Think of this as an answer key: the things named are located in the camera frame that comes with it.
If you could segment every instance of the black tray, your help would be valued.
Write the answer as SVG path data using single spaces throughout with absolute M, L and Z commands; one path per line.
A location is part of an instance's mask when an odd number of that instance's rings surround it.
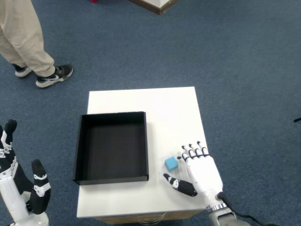
M 145 112 L 82 115 L 73 180 L 79 185 L 147 181 Z

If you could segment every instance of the shoe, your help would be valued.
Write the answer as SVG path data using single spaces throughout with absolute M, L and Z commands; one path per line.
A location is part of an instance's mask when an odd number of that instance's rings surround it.
M 46 88 L 59 81 L 65 81 L 73 73 L 73 68 L 71 65 L 62 65 L 55 67 L 55 72 L 48 77 L 37 76 L 36 85 L 39 88 Z
M 28 75 L 30 72 L 32 72 L 32 70 L 29 67 L 19 67 L 16 64 L 13 64 L 13 66 L 15 67 L 15 75 L 18 78 L 24 78 L 26 75 Z

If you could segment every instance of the white tabletop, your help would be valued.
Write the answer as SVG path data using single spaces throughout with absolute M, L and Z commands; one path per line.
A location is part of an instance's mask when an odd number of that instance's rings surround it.
M 163 177 L 165 159 L 181 146 L 206 144 L 194 87 L 91 91 L 88 114 L 146 112 L 149 181 L 79 186 L 77 217 L 109 217 L 170 211 L 203 210 L 198 197 L 174 190 Z M 189 181 L 182 161 L 170 175 Z

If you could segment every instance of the white robotic hand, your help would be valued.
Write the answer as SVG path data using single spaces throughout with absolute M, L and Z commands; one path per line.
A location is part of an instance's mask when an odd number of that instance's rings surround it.
M 222 204 L 216 195 L 222 191 L 222 180 L 213 158 L 206 147 L 198 141 L 197 145 L 182 146 L 185 152 L 182 157 L 186 163 L 186 170 L 192 183 L 178 180 L 164 174 L 167 181 L 179 192 L 195 196 L 201 195 L 207 208 Z
M 27 179 L 12 148 L 16 125 L 9 120 L 4 131 L 0 126 L 0 193 L 14 220 L 11 226 L 48 226 L 45 210 L 51 189 L 47 174 L 41 162 L 34 160 L 34 184 Z

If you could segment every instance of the blue cube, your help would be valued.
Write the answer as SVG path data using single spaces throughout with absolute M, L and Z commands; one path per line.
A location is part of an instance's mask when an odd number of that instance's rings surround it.
M 178 167 L 178 162 L 174 157 L 166 159 L 164 164 L 168 171 L 172 171 Z

